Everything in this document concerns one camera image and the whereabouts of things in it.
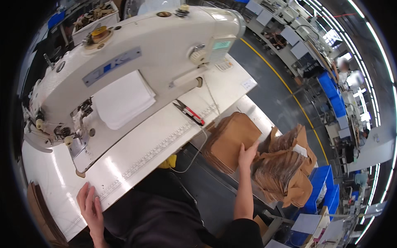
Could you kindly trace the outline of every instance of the person's hand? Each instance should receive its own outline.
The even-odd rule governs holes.
[[[90,228],[90,235],[94,241],[94,244],[104,242],[104,222],[102,215],[102,208],[99,203],[99,198],[95,197],[93,202],[93,196],[95,188],[92,186],[87,195],[88,182],[80,189],[77,194],[77,203],[79,204],[81,215],[87,222]]]
[[[244,144],[241,143],[240,146],[240,155],[239,155],[239,170],[241,172],[250,172],[251,164],[255,158],[256,151],[258,150],[259,141],[255,141],[255,143],[245,150]]]

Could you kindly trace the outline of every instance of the yellow floor line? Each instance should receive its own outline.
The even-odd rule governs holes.
[[[249,48],[251,48],[252,51],[254,51],[263,61],[265,61],[265,63],[270,67],[270,69],[272,69],[272,71],[277,75],[277,77],[281,80],[281,82],[283,82],[284,86],[285,86],[285,87],[288,89],[288,91],[292,94],[291,89],[288,87],[288,85],[285,83],[285,81],[281,78],[280,74],[278,74],[278,73],[276,72],[276,70],[269,64],[269,62],[267,62],[266,59],[265,59],[262,55],[260,55],[250,44],[248,44],[247,41],[245,41],[243,38],[240,38],[240,40],[242,40]],[[311,128],[313,129],[314,134],[315,134],[316,137],[317,137],[318,143],[320,144],[321,150],[323,151],[325,160],[327,161],[327,164],[329,164],[329,163],[328,163],[328,159],[327,159],[327,155],[325,155],[324,148],[323,148],[323,146],[322,146],[322,144],[321,144],[320,138],[318,137],[316,130],[315,130],[314,127],[313,127],[312,122],[310,121],[309,117],[307,116],[305,110],[303,109],[303,107],[302,107],[301,103],[298,101],[298,99],[297,99],[295,96],[293,96],[293,97],[294,97],[295,101],[297,102],[297,104],[299,105],[299,107],[301,108],[301,110],[302,110],[303,114],[305,115],[307,121],[309,122]]]

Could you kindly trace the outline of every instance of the black sleeve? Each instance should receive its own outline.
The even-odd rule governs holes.
[[[220,241],[226,247],[263,248],[259,226],[251,219],[232,221]]]

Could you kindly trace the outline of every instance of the yellow cloth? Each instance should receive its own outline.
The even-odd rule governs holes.
[[[176,155],[172,154],[164,162],[162,162],[158,166],[158,168],[161,168],[161,169],[175,168],[175,164],[176,164]]]

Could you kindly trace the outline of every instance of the person's left hand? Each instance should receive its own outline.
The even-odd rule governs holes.
[[[80,189],[77,194],[77,203],[79,204],[81,215],[87,222],[90,228],[90,235],[95,241],[104,239],[104,222],[102,215],[102,208],[100,206],[99,198],[95,197],[93,204],[93,196],[95,188],[92,186],[87,195],[88,182]]]

